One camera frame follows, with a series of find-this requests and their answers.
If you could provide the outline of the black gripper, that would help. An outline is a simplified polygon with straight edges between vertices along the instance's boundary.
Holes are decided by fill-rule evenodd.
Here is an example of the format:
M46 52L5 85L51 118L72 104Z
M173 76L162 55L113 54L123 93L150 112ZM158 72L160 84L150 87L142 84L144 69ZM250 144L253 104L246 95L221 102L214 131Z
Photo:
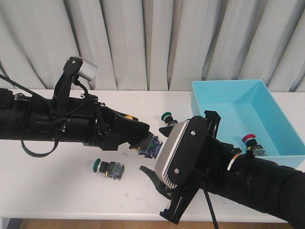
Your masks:
M155 189L170 200L169 207L160 212L160 216L174 224L179 223L199 189L204 191L213 224L217 224L209 193L214 192L219 187L220 172L227 169L231 157L241 153L241 150L232 144L223 143L216 139L221 120L219 114L216 111L205 111L204 113L203 118L207 123L207 137L194 168L183 184L177 185L174 189L168 188L153 170L140 166L140 170L149 177ZM173 125L160 127L159 132L165 137L169 137L173 127Z
M112 128L108 127L103 117L105 107L98 102L98 97L84 94L82 111L84 146L99 147L103 151L117 151L120 143L129 143L130 149L139 149L140 143L149 135L150 126L134 116L113 111Z

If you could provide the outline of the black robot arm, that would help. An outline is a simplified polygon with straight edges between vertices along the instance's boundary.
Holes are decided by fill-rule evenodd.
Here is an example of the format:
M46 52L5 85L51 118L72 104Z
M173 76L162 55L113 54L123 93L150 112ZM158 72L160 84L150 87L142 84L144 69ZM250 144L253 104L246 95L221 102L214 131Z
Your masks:
M162 115L160 132L166 144L154 170L141 167L170 205L160 215L178 223L199 189L287 221L305 226L305 174L291 167L243 153L219 141L220 116L205 111L184 122L169 112Z
M149 125L136 117L112 110L98 102L70 97L69 115L59 117L37 97L0 90L0 137L3 140L81 142L86 146L116 151L128 143L141 155L155 157L162 145Z

